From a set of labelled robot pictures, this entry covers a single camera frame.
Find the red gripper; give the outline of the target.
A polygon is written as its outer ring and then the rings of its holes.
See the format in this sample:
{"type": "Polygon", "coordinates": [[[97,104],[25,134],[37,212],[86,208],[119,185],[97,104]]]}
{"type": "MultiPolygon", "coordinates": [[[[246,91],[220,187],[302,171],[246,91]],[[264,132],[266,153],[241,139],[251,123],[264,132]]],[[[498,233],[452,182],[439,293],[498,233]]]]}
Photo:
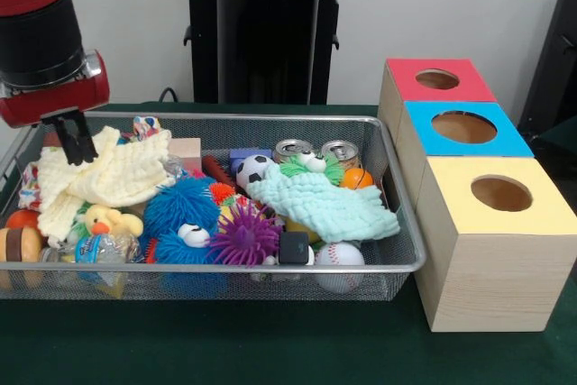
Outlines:
{"type": "MultiPolygon", "coordinates": [[[[110,88],[105,66],[92,78],[69,82],[56,87],[24,92],[1,98],[1,117],[13,128],[41,122],[54,112],[80,111],[105,105],[109,101],[110,88]]],[[[60,140],[68,164],[80,165],[82,160],[93,162],[98,157],[87,120],[82,112],[74,112],[72,119],[78,128],[77,139],[72,136],[65,121],[54,121],[55,131],[60,140]]]]}

